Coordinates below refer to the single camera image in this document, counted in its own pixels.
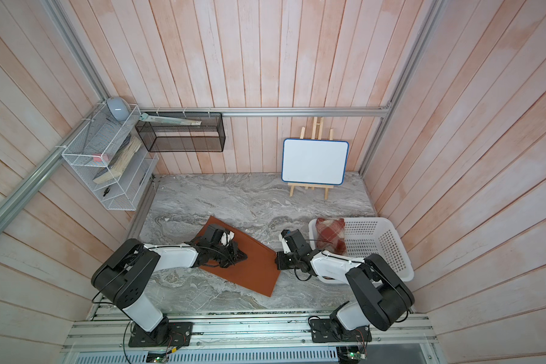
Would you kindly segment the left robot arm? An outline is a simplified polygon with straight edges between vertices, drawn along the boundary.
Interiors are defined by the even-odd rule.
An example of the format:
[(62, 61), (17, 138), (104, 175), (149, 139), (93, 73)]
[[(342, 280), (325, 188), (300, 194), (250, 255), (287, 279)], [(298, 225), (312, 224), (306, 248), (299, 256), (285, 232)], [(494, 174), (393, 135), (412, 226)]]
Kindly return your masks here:
[(211, 224), (190, 242), (168, 245), (125, 241), (93, 274), (91, 284), (147, 334), (163, 335), (168, 318), (144, 294), (152, 275), (172, 268), (199, 268), (216, 262), (229, 268), (247, 260), (234, 232)]

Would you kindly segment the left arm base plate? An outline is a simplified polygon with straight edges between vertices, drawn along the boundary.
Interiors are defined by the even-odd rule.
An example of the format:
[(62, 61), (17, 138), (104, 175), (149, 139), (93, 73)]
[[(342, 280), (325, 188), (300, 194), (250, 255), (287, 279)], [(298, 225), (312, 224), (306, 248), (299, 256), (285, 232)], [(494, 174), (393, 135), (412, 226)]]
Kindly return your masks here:
[(151, 332), (135, 325), (130, 332), (128, 347), (187, 347), (194, 323), (162, 321)]

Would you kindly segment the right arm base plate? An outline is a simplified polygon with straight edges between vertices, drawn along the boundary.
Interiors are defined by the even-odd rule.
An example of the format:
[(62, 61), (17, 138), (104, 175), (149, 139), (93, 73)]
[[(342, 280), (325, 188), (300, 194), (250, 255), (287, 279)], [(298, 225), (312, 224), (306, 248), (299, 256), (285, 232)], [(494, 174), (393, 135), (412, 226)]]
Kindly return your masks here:
[(353, 330), (344, 329), (337, 320), (311, 316), (307, 320), (314, 343), (351, 342), (368, 344), (372, 341), (369, 326)]

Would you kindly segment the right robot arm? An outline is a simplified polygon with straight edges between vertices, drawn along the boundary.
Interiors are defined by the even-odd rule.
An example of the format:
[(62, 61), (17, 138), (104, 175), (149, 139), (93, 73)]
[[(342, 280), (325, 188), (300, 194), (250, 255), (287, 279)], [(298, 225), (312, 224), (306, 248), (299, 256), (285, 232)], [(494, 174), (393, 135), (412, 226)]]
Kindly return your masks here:
[(410, 312), (415, 297), (398, 274), (377, 253), (354, 259), (313, 249), (299, 230), (279, 235), (283, 250), (276, 264), (280, 270), (301, 271), (312, 277), (345, 284), (355, 300), (339, 306), (329, 319), (314, 321), (316, 332), (339, 337), (370, 326), (385, 332)]

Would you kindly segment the rust brown skirt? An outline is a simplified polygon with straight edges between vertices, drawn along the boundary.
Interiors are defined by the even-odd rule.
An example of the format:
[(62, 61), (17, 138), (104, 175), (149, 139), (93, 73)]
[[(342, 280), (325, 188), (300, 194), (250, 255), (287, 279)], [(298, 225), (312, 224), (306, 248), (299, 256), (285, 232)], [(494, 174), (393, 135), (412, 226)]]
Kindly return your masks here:
[(238, 243), (239, 250), (247, 255), (247, 259), (228, 268), (202, 266), (201, 269), (243, 288), (271, 297), (281, 273), (275, 263), (276, 252), (214, 216), (208, 219), (197, 233), (197, 237), (201, 237), (211, 224), (217, 224), (234, 232), (234, 241)]

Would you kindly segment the red plaid skirt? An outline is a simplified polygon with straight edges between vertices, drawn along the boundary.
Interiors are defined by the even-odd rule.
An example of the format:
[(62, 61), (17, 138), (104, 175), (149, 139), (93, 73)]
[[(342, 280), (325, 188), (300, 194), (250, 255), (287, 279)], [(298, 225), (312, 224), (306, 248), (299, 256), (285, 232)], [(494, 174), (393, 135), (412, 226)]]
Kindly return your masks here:
[(315, 221), (316, 248), (330, 253), (344, 255), (347, 252), (345, 244), (345, 221), (343, 218), (317, 218)]

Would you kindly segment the white plastic basket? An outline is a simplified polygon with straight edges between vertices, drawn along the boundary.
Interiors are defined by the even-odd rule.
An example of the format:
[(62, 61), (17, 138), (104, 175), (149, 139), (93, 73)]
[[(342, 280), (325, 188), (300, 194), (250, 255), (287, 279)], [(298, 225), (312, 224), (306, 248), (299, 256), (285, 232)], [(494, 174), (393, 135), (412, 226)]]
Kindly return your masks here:
[(410, 258), (393, 224), (386, 218), (345, 218), (345, 256), (353, 262), (379, 254), (403, 282), (414, 278)]

